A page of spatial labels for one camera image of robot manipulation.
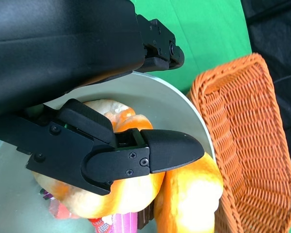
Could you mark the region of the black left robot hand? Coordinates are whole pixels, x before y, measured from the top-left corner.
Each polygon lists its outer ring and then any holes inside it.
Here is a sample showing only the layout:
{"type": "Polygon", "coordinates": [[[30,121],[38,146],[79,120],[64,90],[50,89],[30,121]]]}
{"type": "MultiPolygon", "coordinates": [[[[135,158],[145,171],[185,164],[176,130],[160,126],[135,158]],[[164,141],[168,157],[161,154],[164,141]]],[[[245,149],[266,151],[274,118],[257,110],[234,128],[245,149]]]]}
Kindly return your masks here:
{"type": "Polygon", "coordinates": [[[188,134],[115,133],[78,100],[46,106],[80,86],[183,63],[175,35],[129,0],[0,0],[0,140],[30,155],[27,169],[102,196],[115,180],[191,164],[204,150],[188,134]]]}

